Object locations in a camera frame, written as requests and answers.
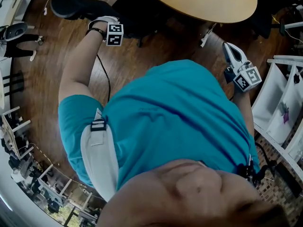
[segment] teal t-shirt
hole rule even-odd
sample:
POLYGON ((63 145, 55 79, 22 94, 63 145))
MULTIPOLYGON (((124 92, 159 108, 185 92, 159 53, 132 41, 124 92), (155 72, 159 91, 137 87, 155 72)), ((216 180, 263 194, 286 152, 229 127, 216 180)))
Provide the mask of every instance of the teal t-shirt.
POLYGON ((238 107, 216 78, 193 61, 171 61, 150 69, 116 93, 106 107, 74 95, 59 105, 59 125, 69 162, 92 186, 80 150, 84 128, 96 109, 111 127, 119 164, 119 189, 132 177, 177 159, 202 161, 215 170, 236 173, 249 154, 258 172, 253 137, 238 107))

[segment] round table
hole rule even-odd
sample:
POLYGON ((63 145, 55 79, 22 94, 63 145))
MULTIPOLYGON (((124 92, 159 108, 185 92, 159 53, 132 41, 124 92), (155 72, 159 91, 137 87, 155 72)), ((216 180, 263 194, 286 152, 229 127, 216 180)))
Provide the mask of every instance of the round table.
POLYGON ((249 18, 258 0, 160 0, 167 6, 189 16, 216 22, 237 23, 249 18))

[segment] chair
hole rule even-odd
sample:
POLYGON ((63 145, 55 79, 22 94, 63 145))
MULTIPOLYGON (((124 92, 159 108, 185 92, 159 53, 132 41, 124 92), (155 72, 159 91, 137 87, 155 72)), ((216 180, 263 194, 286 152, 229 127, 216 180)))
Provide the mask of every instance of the chair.
POLYGON ((164 25, 170 9, 158 0, 117 0, 110 6, 100 0, 52 0, 51 9, 58 17, 94 20, 101 16, 118 17, 124 25, 125 38, 142 39, 164 25))
POLYGON ((268 39, 271 28, 280 28, 280 33, 285 35, 283 23, 272 24, 272 15, 294 3, 299 3, 299 0, 258 0, 256 11, 248 19, 256 35, 268 39))

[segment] forearm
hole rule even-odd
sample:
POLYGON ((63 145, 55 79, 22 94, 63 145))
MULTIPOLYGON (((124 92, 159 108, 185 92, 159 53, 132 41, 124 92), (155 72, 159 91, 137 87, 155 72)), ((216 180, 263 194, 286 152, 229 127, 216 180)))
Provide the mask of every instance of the forearm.
POLYGON ((240 109, 248 132, 254 136, 254 120, 252 116, 251 104, 250 104, 250 94, 249 92, 239 92, 235 90, 233 96, 233 102, 237 105, 240 109))
MULTIPOLYGON (((106 31, 107 23, 98 22, 94 27, 106 31)), ((102 34, 92 30, 71 53, 62 74, 59 102, 72 95, 92 96, 89 80, 102 41, 102 34)))

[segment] bracelet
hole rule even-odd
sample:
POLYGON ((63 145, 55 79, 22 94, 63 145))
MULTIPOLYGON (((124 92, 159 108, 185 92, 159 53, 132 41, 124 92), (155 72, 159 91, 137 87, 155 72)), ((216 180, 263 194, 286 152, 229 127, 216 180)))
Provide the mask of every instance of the bracelet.
POLYGON ((98 28, 90 28, 88 31, 86 31, 86 34, 85 34, 85 35, 87 35, 87 34, 88 34, 90 31, 92 31, 92 30, 98 31, 98 32, 102 35, 103 41, 106 42, 106 33, 105 33, 103 30, 101 30, 101 29, 98 29, 98 28))

